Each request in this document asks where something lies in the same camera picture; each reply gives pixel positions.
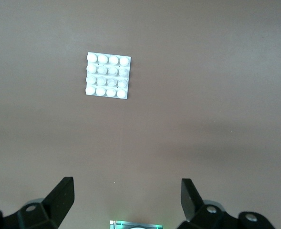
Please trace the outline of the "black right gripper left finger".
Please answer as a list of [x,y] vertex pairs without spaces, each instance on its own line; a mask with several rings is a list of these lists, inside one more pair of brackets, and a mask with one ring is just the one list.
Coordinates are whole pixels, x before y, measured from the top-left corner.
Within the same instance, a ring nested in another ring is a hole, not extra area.
[[45,198],[31,200],[8,216],[0,211],[0,229],[57,229],[73,203],[73,177],[64,177]]

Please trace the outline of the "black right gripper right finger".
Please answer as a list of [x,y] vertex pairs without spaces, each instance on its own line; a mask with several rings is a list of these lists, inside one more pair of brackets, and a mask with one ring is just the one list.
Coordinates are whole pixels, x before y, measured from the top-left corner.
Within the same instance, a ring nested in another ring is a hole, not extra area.
[[243,211],[235,218],[213,202],[204,202],[191,179],[181,180],[181,206],[186,221],[179,229],[272,229],[257,212]]

